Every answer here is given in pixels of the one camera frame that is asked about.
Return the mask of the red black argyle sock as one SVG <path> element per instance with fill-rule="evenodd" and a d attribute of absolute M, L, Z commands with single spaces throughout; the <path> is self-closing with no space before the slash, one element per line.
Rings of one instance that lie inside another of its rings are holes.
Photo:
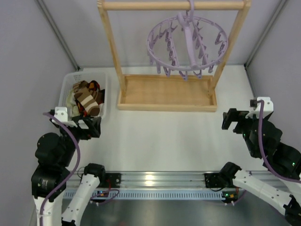
<path fill-rule="evenodd" d="M 91 91 L 97 91 L 97 92 L 101 90 L 99 83 L 95 80 L 92 80 L 91 82 L 89 82 L 87 84 L 87 88 Z"/>

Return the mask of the purple round clip hanger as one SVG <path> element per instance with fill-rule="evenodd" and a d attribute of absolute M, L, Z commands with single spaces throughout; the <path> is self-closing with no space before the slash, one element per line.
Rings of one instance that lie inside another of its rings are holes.
<path fill-rule="evenodd" d="M 202 71 L 207 69 L 209 73 L 213 71 L 214 66 L 222 61 L 222 57 L 228 50 L 229 39 L 224 29 L 217 23 L 203 17 L 194 15 L 195 2 L 189 1 L 190 9 L 185 14 L 179 12 L 176 16 L 167 18 L 149 32 L 146 40 L 147 56 L 151 65 L 155 65 L 157 73 L 165 73 L 167 77 L 171 72 L 177 71 L 186 81 L 188 73 L 192 72 L 197 78 L 202 78 Z M 218 33 L 214 45 L 218 47 L 217 57 L 210 59 L 207 53 L 207 46 L 204 42 L 204 36 L 201 34 L 202 27 L 200 23 L 216 28 Z M 174 32 L 180 30 L 184 35 L 186 50 L 188 54 L 189 65 L 181 65 L 175 45 Z M 155 44 L 164 39 L 166 50 L 168 52 L 168 62 L 156 56 Z"/>

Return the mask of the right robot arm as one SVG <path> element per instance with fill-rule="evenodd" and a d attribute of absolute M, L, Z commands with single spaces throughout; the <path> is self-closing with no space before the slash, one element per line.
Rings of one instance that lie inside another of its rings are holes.
<path fill-rule="evenodd" d="M 223 113 L 222 129 L 235 122 L 233 130 L 241 134 L 253 158 L 263 160 L 263 166 L 279 178 L 288 191 L 263 182 L 240 166 L 227 162 L 218 173 L 224 187 L 242 188 L 276 209 L 292 226 L 301 224 L 301 153 L 281 142 L 282 131 L 269 121 L 273 112 L 265 110 L 262 121 L 259 112 L 231 108 Z"/>

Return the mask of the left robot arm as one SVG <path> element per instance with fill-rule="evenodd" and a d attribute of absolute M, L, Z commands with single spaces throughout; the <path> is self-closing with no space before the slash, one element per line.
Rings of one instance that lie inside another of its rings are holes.
<path fill-rule="evenodd" d="M 90 163 L 84 168 L 80 186 L 65 211 L 63 196 L 67 181 L 79 166 L 79 141 L 99 138 L 102 118 L 77 116 L 73 118 L 75 126 L 68 126 L 51 113 L 44 115 L 60 130 L 60 135 L 50 132 L 37 142 L 38 166 L 31 177 L 37 225 L 78 226 L 93 191 L 105 181 L 105 167 Z"/>

